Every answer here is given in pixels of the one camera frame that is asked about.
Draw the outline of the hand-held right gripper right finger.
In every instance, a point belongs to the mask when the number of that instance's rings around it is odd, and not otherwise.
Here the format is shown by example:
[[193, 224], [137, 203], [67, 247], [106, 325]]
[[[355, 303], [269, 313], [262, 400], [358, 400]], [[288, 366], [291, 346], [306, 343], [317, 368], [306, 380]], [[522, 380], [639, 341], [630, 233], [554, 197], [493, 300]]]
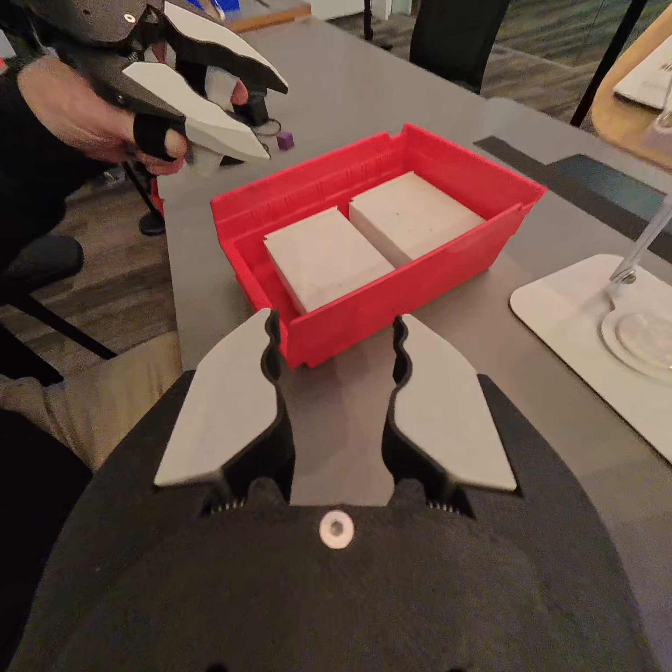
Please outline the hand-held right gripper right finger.
[[515, 494], [516, 475], [475, 368], [412, 315], [398, 315], [392, 330], [394, 387], [381, 454], [394, 486], [415, 481], [428, 503], [453, 503], [464, 488]]

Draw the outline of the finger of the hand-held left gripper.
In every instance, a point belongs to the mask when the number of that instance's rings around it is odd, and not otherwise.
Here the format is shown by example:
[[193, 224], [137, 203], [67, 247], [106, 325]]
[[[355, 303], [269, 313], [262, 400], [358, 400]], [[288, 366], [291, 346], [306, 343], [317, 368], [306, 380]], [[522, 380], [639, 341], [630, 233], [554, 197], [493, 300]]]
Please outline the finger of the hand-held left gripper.
[[165, 40], [183, 61], [219, 68], [246, 85], [288, 93], [286, 80], [273, 64], [189, 2], [164, 2], [164, 23]]
[[268, 161], [255, 133], [216, 103], [198, 95], [180, 73], [162, 63], [131, 63], [122, 75], [181, 114], [190, 143], [186, 161]]

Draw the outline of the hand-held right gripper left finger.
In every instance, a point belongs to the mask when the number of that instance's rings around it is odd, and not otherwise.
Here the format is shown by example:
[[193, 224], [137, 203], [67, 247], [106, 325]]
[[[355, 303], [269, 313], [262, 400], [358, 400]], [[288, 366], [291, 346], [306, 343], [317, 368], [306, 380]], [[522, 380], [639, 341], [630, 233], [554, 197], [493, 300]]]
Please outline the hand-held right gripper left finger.
[[209, 484], [242, 501], [254, 481], [273, 480], [290, 501], [294, 438], [279, 379], [280, 318], [263, 308], [203, 358], [154, 477], [158, 488]]

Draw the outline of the red plastic bin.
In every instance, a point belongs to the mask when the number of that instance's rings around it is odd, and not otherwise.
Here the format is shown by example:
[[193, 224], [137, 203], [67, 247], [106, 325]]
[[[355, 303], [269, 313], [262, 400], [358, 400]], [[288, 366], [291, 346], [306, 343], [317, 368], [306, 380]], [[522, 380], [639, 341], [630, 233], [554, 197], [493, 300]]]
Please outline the red plastic bin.
[[[272, 269], [266, 234], [356, 194], [416, 172], [485, 221], [343, 298], [300, 315]], [[428, 130], [407, 123], [379, 132], [212, 198], [218, 242], [252, 309], [275, 309], [280, 352], [291, 369], [314, 368], [487, 271], [547, 189]]]

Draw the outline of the white cardboard box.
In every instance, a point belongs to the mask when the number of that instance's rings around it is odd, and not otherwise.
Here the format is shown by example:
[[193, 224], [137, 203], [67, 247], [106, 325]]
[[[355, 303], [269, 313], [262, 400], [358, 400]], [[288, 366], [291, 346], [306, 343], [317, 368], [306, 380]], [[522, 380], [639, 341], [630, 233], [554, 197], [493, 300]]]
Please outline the white cardboard box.
[[484, 223], [414, 172], [354, 196], [349, 221], [396, 269]]
[[264, 245], [300, 315], [395, 270], [337, 207], [267, 234]]

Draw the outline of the person's left forearm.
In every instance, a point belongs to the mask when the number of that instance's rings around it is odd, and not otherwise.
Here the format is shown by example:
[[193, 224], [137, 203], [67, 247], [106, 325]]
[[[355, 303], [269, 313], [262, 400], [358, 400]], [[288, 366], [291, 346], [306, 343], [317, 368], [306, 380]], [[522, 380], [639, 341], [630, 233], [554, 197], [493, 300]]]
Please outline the person's left forearm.
[[1, 269], [30, 243], [50, 233], [64, 215], [64, 196], [51, 159], [64, 145], [24, 99], [17, 69], [1, 76]]

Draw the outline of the person's left hand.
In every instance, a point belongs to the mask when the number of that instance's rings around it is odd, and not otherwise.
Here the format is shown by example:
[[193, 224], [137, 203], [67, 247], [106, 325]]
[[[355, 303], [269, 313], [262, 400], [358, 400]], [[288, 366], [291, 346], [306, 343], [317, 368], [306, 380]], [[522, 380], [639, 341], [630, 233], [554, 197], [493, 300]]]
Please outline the person's left hand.
[[98, 96], [88, 80], [57, 58], [43, 56], [26, 65], [17, 84], [37, 120], [88, 158], [120, 164], [133, 155], [154, 175], [180, 171], [188, 149], [185, 137], [166, 131], [164, 149], [172, 161], [143, 152], [134, 137], [135, 114]]

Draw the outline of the person's leg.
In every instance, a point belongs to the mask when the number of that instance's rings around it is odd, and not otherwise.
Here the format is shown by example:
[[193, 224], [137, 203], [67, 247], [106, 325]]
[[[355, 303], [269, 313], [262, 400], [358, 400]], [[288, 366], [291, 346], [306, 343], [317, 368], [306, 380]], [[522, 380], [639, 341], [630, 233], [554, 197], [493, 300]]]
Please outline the person's leg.
[[57, 441], [95, 472], [182, 373], [173, 331], [47, 387], [2, 382], [1, 453], [19, 440]]

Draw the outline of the white rounded mat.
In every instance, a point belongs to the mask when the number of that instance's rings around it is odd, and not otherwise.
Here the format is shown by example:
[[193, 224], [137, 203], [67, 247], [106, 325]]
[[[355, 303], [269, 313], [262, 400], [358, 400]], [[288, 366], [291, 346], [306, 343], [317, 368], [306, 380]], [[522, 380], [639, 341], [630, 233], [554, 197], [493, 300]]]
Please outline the white rounded mat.
[[[513, 292], [516, 317], [671, 463], [671, 385], [614, 357], [600, 324], [611, 311], [605, 288], [621, 258], [586, 258]], [[637, 267], [634, 290], [671, 315], [671, 285]]]

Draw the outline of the round wooden table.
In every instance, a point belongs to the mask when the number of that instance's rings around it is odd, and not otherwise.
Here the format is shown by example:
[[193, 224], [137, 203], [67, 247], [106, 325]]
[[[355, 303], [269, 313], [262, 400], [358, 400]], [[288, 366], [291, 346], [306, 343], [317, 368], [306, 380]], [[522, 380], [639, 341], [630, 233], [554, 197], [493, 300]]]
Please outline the round wooden table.
[[652, 130], [660, 112], [614, 96], [614, 87], [671, 36], [671, 5], [625, 50], [593, 100], [590, 118], [599, 138], [671, 172], [671, 133]]

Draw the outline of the printed instruction sheet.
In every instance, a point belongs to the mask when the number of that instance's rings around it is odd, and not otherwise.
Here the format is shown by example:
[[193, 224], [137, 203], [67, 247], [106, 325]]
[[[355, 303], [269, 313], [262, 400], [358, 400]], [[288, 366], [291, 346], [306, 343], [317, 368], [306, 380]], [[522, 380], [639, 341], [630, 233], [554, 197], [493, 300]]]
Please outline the printed instruction sheet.
[[670, 92], [670, 36], [613, 88], [615, 96], [659, 112], [665, 109]]

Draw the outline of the black metal post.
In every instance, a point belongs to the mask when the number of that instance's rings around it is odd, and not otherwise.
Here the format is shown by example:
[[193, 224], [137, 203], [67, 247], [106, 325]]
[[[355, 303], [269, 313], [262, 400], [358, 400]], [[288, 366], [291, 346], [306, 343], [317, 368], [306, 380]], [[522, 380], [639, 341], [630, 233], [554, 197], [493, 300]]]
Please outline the black metal post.
[[624, 45], [628, 41], [636, 23], [639, 21], [644, 8], [648, 1], [631, 1], [626, 9], [624, 17], [620, 21], [617, 30], [612, 37], [599, 65], [597, 66], [592, 80], [588, 84], [581, 101], [576, 107], [576, 110], [570, 120], [570, 125], [573, 127], [580, 127], [590, 111], [593, 101], [597, 95], [603, 80], [608, 74], [609, 70], [615, 64], [617, 57], [620, 55]]

